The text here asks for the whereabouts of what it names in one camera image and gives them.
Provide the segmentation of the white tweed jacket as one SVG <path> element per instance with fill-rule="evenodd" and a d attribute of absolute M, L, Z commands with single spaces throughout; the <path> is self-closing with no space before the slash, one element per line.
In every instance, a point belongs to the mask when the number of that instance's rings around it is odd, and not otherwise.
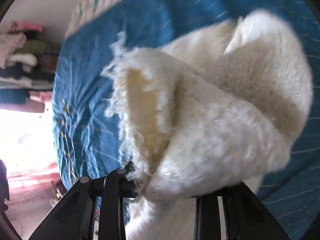
<path fill-rule="evenodd" d="M 105 115 L 138 198 L 128 239 L 190 239 L 194 197 L 284 168 L 310 113 L 311 68 L 291 26 L 266 10 L 161 48 L 111 44 Z"/>

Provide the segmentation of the blue striped bed sheet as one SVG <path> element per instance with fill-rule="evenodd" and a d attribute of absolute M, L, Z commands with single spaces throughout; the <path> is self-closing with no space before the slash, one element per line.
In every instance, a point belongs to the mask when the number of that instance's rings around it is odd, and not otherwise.
<path fill-rule="evenodd" d="M 125 31 L 128 47 L 159 47 L 196 28 L 265 8 L 283 16 L 304 44 L 313 73 L 310 119 L 289 165 L 266 177 L 258 193 L 291 239 L 319 212 L 319 24 L 304 0 L 122 0 L 66 38 L 54 81 L 57 165 L 64 186 L 119 167 L 118 118 L 104 111 L 112 81 L 101 75 L 110 45 Z"/>

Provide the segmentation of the clothes rack with garments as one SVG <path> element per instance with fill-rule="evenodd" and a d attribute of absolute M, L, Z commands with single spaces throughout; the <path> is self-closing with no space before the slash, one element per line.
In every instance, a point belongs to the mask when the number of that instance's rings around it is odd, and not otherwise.
<path fill-rule="evenodd" d="M 1 104 L 22 105 L 33 92 L 51 92 L 60 45 L 42 38 L 43 27 L 1 25 Z"/>

